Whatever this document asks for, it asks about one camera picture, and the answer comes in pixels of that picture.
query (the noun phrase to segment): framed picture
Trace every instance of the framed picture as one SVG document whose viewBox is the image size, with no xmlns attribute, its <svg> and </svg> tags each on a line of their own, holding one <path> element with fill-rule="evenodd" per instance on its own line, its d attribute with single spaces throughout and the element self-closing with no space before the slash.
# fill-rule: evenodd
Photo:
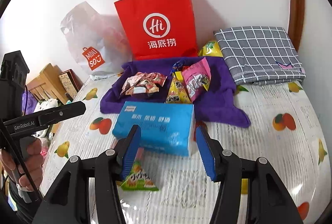
<svg viewBox="0 0 332 224">
<path fill-rule="evenodd" d="M 67 91 L 67 93 L 72 98 L 75 98 L 75 96 L 77 95 L 80 88 L 78 86 L 77 81 L 74 78 L 73 71 L 71 69 L 69 69 L 69 70 L 62 72 L 59 75 L 59 79 L 60 79 L 62 85 L 64 86 L 65 90 Z"/>
</svg>

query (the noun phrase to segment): checkered fabric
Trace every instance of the checkered fabric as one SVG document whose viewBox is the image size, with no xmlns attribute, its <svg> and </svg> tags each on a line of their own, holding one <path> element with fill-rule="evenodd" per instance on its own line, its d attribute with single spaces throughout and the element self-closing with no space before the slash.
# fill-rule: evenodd
<svg viewBox="0 0 332 224">
<path fill-rule="evenodd" d="M 303 80 L 298 54 L 282 27 L 233 27 L 214 31 L 237 85 Z"/>
</svg>

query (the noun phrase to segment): white circular logo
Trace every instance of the white circular logo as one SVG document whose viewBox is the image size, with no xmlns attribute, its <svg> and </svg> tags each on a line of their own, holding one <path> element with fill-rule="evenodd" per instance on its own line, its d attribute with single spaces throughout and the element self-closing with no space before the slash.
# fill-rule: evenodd
<svg viewBox="0 0 332 224">
<path fill-rule="evenodd" d="M 159 31 L 165 30 L 165 24 L 163 24 L 162 20 L 152 19 L 151 26 L 148 25 L 150 27 L 149 27 L 149 29 L 147 28 L 147 22 L 148 22 L 149 18 L 152 18 L 152 17 L 160 17 L 160 18 L 163 18 L 165 20 L 165 22 L 166 22 L 166 31 L 164 32 L 163 35 L 155 34 L 155 32 L 158 33 Z M 166 18 L 166 16 L 164 16 L 163 14 L 152 13 L 150 15 L 147 15 L 146 18 L 144 19 L 143 28 L 144 28 L 144 31 L 149 36 L 152 36 L 154 38 L 162 38 L 162 37 L 165 37 L 169 33 L 169 31 L 171 29 L 171 24 L 170 24 L 168 18 Z"/>
</svg>

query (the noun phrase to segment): human hand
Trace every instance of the human hand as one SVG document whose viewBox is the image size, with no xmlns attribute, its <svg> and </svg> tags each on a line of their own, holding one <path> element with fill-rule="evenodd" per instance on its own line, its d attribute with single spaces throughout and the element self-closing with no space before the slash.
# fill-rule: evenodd
<svg viewBox="0 0 332 224">
<path fill-rule="evenodd" d="M 25 161 L 25 165 L 27 166 L 31 178 L 34 181 L 34 184 L 36 185 L 37 188 L 39 188 L 43 179 L 42 164 L 44 162 L 44 158 L 40 154 L 41 150 L 42 150 L 42 143 L 40 139 L 36 139 L 36 141 L 34 141 L 32 144 L 30 144 L 27 147 L 27 153 L 30 155 L 30 157 Z M 11 155 L 8 152 L 6 152 L 4 149 L 0 149 L 0 162 L 2 163 L 5 171 L 8 173 L 10 178 L 13 181 L 15 181 L 12 173 L 12 171 L 15 170 L 16 168 L 15 162 L 13 161 Z M 24 173 L 21 165 L 19 165 L 18 169 L 21 174 Z M 19 184 L 21 185 L 21 187 L 26 187 L 30 191 L 33 190 L 25 174 L 19 179 Z"/>
</svg>

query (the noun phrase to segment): black sleeve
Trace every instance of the black sleeve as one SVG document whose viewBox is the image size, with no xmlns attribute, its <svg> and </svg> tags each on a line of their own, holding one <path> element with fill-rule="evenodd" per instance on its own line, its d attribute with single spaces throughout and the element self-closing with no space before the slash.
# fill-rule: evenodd
<svg viewBox="0 0 332 224">
<path fill-rule="evenodd" d="M 34 215 L 36 214 L 40 202 L 31 202 L 25 203 L 24 200 L 19 196 L 16 183 L 10 180 L 9 184 L 9 192 L 12 199 L 16 202 L 17 213 L 16 215 L 27 224 L 31 224 L 34 219 Z"/>
</svg>

